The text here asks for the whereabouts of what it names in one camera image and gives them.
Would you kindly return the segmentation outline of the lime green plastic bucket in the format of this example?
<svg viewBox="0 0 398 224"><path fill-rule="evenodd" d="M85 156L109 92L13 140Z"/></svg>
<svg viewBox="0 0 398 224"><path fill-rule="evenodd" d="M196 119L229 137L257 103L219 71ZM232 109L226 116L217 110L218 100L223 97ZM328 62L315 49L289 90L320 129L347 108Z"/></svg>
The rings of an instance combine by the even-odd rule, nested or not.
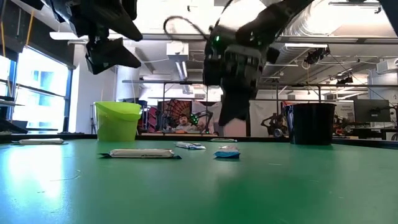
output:
<svg viewBox="0 0 398 224"><path fill-rule="evenodd" d="M135 141L141 106L135 103L95 102L97 140L112 142Z"/></svg>

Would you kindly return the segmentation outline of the black plastic bucket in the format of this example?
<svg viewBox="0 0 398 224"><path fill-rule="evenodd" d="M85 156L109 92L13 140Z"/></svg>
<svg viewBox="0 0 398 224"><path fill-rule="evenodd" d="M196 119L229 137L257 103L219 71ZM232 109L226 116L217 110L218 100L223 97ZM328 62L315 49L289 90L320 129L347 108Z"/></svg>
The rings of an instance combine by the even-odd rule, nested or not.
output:
<svg viewBox="0 0 398 224"><path fill-rule="evenodd" d="M293 104L294 133L291 144L327 146L331 144L335 104Z"/></svg>

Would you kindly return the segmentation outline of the white hanging cloth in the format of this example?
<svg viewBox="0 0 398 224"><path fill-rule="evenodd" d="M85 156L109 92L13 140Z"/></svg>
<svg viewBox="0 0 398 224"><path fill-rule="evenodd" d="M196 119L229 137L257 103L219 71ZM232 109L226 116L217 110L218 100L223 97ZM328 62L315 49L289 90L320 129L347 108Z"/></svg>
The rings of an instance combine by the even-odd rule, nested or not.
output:
<svg viewBox="0 0 398 224"><path fill-rule="evenodd" d="M192 113L198 116L196 127L200 133L218 133L221 106L221 102L208 102L207 105L204 101L192 103Z"/></svg>
<svg viewBox="0 0 398 224"><path fill-rule="evenodd" d="M276 112L277 103L275 101L250 101L249 116L251 137L273 137L275 127L271 122Z"/></svg>

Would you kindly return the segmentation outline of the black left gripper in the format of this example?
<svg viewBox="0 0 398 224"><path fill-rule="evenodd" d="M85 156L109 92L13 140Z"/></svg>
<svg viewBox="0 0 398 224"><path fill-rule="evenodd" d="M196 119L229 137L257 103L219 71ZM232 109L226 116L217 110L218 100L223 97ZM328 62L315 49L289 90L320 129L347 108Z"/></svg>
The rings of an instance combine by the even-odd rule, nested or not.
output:
<svg viewBox="0 0 398 224"><path fill-rule="evenodd" d="M93 23L111 29L128 39L142 40L133 20L137 0L46 0L57 21L67 22L77 37L88 37L86 64L97 75L115 65L139 68L141 62L125 46L123 39L93 41Z"/></svg>

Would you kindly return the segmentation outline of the pale pink partition panel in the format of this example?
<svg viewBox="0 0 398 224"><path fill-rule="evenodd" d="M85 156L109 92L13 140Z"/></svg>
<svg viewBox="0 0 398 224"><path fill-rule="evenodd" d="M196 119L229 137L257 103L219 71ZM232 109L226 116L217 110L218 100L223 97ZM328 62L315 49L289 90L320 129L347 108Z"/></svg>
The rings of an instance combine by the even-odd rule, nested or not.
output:
<svg viewBox="0 0 398 224"><path fill-rule="evenodd" d="M240 119L233 119L223 128L225 137L246 137L246 122Z"/></svg>

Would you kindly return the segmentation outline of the white wall sign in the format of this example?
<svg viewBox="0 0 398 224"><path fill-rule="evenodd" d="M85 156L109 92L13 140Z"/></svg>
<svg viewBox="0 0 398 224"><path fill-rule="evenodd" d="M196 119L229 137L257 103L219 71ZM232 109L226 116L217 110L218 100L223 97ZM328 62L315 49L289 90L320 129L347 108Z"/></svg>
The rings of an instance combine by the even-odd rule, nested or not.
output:
<svg viewBox="0 0 398 224"><path fill-rule="evenodd" d="M336 102L335 114L349 122L355 121L354 103Z"/></svg>

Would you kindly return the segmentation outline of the colourful hanging banner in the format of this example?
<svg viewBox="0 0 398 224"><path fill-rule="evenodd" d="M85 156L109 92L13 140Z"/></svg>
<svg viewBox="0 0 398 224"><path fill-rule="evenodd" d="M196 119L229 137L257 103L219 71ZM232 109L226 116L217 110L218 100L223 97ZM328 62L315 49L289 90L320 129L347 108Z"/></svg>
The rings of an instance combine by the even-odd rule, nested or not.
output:
<svg viewBox="0 0 398 224"><path fill-rule="evenodd" d="M294 133L294 109L293 104L284 101L283 102L284 116L287 122L287 129L289 137L292 137Z"/></svg>

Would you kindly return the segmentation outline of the long ceiling light bar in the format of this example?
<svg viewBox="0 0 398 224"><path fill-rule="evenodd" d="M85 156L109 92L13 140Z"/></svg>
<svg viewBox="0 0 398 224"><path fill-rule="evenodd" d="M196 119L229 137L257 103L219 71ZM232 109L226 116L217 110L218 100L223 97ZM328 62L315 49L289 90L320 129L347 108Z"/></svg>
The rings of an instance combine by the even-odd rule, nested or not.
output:
<svg viewBox="0 0 398 224"><path fill-rule="evenodd" d="M53 40L88 40L87 35L78 37L72 32L50 32L49 35Z"/></svg>

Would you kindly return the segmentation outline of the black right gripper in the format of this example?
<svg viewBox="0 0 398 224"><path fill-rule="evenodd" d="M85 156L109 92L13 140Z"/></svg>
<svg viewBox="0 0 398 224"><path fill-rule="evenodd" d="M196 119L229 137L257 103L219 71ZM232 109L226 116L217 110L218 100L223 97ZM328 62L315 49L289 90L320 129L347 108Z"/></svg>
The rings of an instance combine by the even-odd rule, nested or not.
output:
<svg viewBox="0 0 398 224"><path fill-rule="evenodd" d="M235 31L227 27L214 27L205 45L203 84L220 86L220 126L233 119L245 120L249 112L249 100L257 92L265 66L275 64L279 50L273 47L247 47L239 45Z"/></svg>

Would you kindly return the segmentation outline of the black table edge rail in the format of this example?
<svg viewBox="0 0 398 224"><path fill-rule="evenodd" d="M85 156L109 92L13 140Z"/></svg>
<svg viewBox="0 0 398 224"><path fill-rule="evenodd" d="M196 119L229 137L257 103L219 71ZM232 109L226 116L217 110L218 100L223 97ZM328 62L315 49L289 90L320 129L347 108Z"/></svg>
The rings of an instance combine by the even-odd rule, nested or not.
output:
<svg viewBox="0 0 398 224"><path fill-rule="evenodd" d="M77 139L97 139L95 134L12 134L0 136L0 144L11 143L21 139L52 139L60 138L63 140L77 140ZM153 135L138 135L136 140L143 141L210 141L213 136L210 135L197 135L197 134L169 134L163 135L155 133ZM233 137L238 142L289 142L287 138L257 138L257 137ZM371 139L343 139L333 138L332 144L361 146L361 147L377 147L386 149L397 149L398 141L385 141L385 140L371 140Z"/></svg>

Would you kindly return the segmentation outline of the mandala pattern tapestry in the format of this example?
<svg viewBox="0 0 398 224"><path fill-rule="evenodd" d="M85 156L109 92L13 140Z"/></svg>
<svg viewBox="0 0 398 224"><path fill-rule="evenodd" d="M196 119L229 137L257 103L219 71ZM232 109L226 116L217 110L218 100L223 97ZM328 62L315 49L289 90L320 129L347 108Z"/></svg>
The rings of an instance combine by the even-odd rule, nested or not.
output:
<svg viewBox="0 0 398 224"><path fill-rule="evenodd" d="M171 128L177 127L179 124L178 117L181 114L186 114L189 122L191 122L191 108L191 101L171 99L158 102L156 130L165 133L173 133Z"/></svg>

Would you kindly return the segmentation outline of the white wall air unit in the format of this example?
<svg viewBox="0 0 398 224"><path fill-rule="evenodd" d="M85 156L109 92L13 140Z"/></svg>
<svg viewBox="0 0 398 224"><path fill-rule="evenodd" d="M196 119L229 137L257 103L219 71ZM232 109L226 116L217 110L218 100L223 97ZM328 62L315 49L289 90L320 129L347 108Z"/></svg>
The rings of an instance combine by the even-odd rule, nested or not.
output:
<svg viewBox="0 0 398 224"><path fill-rule="evenodd" d="M376 64L376 72L378 74L398 72L398 58L381 60Z"/></svg>

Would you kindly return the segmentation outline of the white round column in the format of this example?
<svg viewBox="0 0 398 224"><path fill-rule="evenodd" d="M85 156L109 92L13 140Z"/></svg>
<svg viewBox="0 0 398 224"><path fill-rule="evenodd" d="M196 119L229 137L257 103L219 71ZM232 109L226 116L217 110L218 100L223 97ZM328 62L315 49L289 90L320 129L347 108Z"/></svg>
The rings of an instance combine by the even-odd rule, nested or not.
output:
<svg viewBox="0 0 398 224"><path fill-rule="evenodd" d="M138 81L140 68L131 68L118 65L116 79L116 101L132 100L139 98Z"/></svg>

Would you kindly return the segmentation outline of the person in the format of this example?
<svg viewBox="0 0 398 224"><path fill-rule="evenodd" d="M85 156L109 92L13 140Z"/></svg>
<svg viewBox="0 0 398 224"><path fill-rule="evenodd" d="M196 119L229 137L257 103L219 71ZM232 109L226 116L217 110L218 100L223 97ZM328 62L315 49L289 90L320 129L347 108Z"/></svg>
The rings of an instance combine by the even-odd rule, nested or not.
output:
<svg viewBox="0 0 398 224"><path fill-rule="evenodd" d="M178 117L179 124L175 128L171 128L174 133L201 133L205 125L203 122L199 121L198 124L194 125L189 122L186 114L181 114Z"/></svg>

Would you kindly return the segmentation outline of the black computer monitor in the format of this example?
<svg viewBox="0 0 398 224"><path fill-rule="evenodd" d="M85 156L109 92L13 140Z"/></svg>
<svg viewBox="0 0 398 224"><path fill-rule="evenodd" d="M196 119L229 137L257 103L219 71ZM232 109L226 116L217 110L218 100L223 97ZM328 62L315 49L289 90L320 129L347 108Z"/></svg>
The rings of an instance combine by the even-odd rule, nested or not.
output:
<svg viewBox="0 0 398 224"><path fill-rule="evenodd" d="M390 106L388 100L354 100L356 122L389 122Z"/></svg>

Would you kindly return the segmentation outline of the white ventilation box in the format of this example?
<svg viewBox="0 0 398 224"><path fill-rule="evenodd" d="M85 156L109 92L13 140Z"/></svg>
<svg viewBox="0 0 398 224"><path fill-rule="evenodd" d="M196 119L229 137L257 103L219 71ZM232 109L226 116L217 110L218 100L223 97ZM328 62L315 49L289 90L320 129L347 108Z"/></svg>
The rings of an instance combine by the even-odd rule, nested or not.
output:
<svg viewBox="0 0 398 224"><path fill-rule="evenodd" d="M186 61L189 59L189 44L179 41L167 43L166 55L174 61Z"/></svg>

